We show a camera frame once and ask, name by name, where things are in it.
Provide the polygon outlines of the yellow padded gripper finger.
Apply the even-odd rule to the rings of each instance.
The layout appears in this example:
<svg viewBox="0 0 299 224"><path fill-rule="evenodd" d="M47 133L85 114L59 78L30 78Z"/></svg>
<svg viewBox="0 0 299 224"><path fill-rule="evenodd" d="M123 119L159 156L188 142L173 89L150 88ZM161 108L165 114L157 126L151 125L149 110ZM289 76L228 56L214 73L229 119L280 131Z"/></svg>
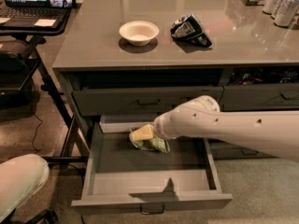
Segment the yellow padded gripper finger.
<svg viewBox="0 0 299 224"><path fill-rule="evenodd" d="M147 124L137 130L132 131L129 137L133 141L150 140L154 137L154 128L151 124Z"/></svg>

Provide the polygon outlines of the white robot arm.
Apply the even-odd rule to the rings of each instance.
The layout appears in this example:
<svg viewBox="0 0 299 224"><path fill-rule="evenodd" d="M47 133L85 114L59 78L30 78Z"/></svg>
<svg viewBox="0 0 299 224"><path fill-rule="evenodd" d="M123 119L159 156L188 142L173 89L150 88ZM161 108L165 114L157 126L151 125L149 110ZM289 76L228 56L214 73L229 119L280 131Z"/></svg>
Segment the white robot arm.
<svg viewBox="0 0 299 224"><path fill-rule="evenodd" d="M222 112L203 95L158 116L129 134L132 142L191 138L217 139L290 161L299 161L299 112Z"/></svg>

